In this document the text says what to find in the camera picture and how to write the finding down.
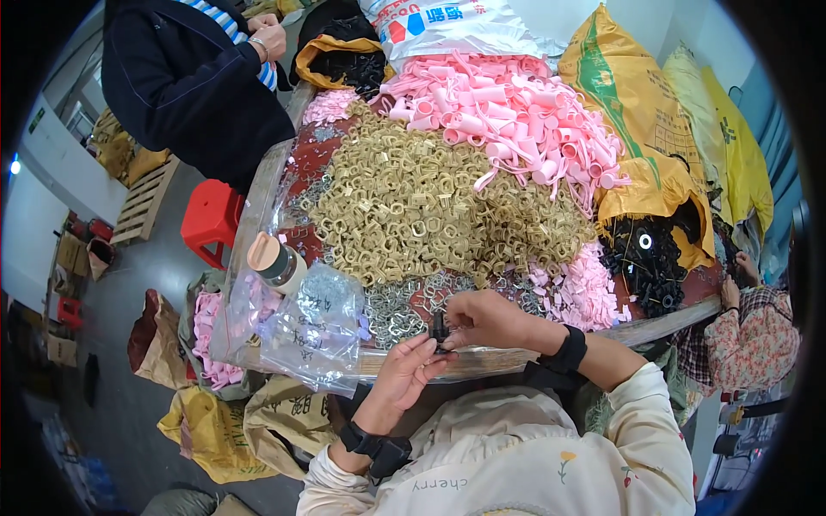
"cream jacket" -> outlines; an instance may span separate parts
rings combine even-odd
[[[559,404],[511,386],[444,404],[411,439],[415,460],[382,483],[312,460],[297,514],[694,514],[691,455],[653,363],[609,394],[606,437],[577,434]]]

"hand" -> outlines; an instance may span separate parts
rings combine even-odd
[[[728,310],[729,308],[740,308],[740,289],[737,287],[737,284],[734,283],[734,280],[731,279],[731,275],[725,277],[723,281],[723,288],[720,291],[720,298],[723,301],[723,307]]]
[[[459,330],[444,341],[444,349],[474,345],[538,351],[538,331],[545,332],[547,337],[559,333],[555,336],[559,337],[559,345],[567,334],[564,326],[526,314],[491,290],[459,292],[448,300],[447,309],[450,324]]]
[[[754,266],[752,257],[740,251],[734,258],[734,261],[737,263],[737,266],[746,273],[746,276],[748,276],[749,286],[760,286],[760,272],[758,272],[757,267]]]
[[[444,372],[456,353],[435,355],[436,341],[426,334],[397,344],[387,354],[370,394],[353,421],[372,435],[388,435],[416,400],[427,382]]]
[[[260,29],[263,29],[264,27],[276,25],[278,25],[278,17],[272,13],[262,14],[247,20],[247,28],[250,32],[256,32]]]
[[[258,29],[253,37],[263,41],[266,49],[261,58],[262,64],[266,61],[275,62],[287,52],[287,33],[279,24]],[[254,46],[256,50],[259,50],[260,45],[254,43]]]

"silver bracelet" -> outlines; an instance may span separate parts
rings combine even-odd
[[[260,39],[258,39],[258,38],[249,38],[249,40],[250,40],[251,42],[261,44],[261,47],[263,48],[263,51],[267,53],[266,61],[269,61],[269,49],[268,49],[268,48],[267,48],[267,46],[263,43],[263,41],[261,41],[261,40],[260,40]]]

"blue striped shirt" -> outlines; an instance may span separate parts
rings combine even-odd
[[[224,32],[226,32],[226,35],[230,37],[234,45],[238,45],[239,43],[243,43],[249,39],[245,33],[238,30],[238,24],[235,23],[235,20],[233,20],[229,14],[222,11],[218,7],[213,7],[204,0],[178,0],[178,2],[185,3],[190,7],[195,7],[198,11],[203,12],[215,20],[216,23],[224,29]],[[270,89],[270,91],[275,91],[278,78],[275,74],[275,68],[270,66],[270,63],[264,63],[261,65],[261,71],[258,74],[258,78],[264,86]]]

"wooden pallet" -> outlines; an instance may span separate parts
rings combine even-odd
[[[181,160],[170,156],[162,167],[156,168],[139,179],[129,189],[129,195],[117,217],[114,236],[110,244],[128,244],[133,239],[149,240],[160,202],[178,169]]]

